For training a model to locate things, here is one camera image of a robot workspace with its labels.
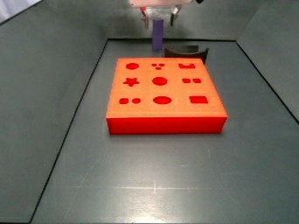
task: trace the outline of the purple block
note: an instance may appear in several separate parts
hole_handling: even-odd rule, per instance
[[[153,48],[159,51],[163,50],[165,45],[165,20],[154,20],[154,36],[153,36]]]

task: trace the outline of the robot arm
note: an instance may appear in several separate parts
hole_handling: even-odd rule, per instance
[[[145,20],[145,27],[149,28],[149,16],[146,14],[146,7],[155,7],[155,6],[173,6],[175,5],[175,9],[173,11],[171,16],[171,26],[174,26],[174,21],[179,16],[179,12],[185,4],[190,4],[193,0],[130,0],[130,4],[133,7],[141,8]]]

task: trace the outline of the gray table surface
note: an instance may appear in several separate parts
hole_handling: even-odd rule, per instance
[[[207,68],[229,111],[221,135],[111,136],[118,58],[159,57],[150,41],[110,40],[34,223],[299,222],[299,126],[234,42]]]

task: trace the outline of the orange shape sorter box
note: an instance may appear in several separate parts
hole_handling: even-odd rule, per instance
[[[119,59],[107,106],[111,135],[221,133],[229,115],[201,59]]]

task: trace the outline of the gray wall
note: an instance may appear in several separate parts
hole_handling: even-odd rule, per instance
[[[299,120],[299,1],[269,0],[238,43]]]
[[[175,27],[170,26],[171,9],[150,10],[151,21],[163,18],[165,37],[169,39],[226,39],[237,40],[261,4],[266,0],[206,0],[193,2],[182,9]],[[151,38],[153,23],[146,30],[141,10],[131,8],[127,0],[89,2],[98,8],[107,36],[113,39]]]
[[[30,221],[107,39],[85,0],[0,26],[0,222]]]

